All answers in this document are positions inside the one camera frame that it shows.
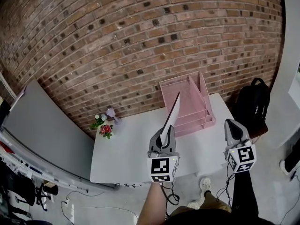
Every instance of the white sneaker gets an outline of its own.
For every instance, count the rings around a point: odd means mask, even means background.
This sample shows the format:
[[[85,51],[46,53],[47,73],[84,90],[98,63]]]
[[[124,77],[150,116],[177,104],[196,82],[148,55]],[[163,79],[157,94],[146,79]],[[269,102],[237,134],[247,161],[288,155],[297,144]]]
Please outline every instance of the white sneaker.
[[[280,163],[279,163],[279,167],[281,169],[281,171],[283,171],[283,173],[285,175],[289,175],[290,173],[285,169],[285,161],[284,160],[281,160]]]
[[[200,198],[204,201],[204,193],[209,190],[211,191],[211,180],[208,177],[202,178],[199,182],[199,187],[201,189]]]
[[[188,205],[188,208],[196,209],[198,210],[200,208],[199,203],[197,201],[191,201]]]

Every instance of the sheet of paper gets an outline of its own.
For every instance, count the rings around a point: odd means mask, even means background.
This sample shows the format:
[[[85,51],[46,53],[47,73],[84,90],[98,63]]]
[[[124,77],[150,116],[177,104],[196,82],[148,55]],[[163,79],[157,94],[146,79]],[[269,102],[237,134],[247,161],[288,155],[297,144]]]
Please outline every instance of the sheet of paper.
[[[160,140],[161,143],[163,145],[163,147],[166,145],[167,142],[167,135],[168,135],[168,131],[169,131],[169,127],[172,125],[174,127],[174,124],[176,122],[176,119],[178,117],[179,114],[179,108],[180,108],[180,95],[178,93],[174,105],[172,107],[172,110],[168,116],[167,121],[165,122],[165,125],[163,127],[163,130],[160,132]]]

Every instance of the gray panel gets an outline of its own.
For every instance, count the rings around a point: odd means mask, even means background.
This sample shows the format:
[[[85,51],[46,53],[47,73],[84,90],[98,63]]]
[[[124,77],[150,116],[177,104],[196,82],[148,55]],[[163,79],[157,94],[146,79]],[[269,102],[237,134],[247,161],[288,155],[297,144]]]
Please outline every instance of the gray panel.
[[[4,127],[41,158],[90,180],[94,141],[60,110],[37,81],[27,86]]]

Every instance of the pink desk organizer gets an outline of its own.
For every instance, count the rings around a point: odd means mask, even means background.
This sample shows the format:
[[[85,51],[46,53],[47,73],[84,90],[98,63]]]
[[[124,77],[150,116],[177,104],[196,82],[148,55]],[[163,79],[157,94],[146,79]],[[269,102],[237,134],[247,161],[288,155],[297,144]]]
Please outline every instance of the pink desk organizer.
[[[180,92],[180,110],[175,136],[180,137],[215,125],[210,99],[201,72],[194,72],[159,83],[168,114]]]

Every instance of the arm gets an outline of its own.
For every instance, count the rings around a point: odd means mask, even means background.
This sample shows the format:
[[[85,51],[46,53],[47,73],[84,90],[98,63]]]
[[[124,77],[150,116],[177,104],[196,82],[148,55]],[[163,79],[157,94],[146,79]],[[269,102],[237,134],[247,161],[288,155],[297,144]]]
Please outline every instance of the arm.
[[[136,225],[160,225],[165,221],[166,199],[159,183],[152,183]]]

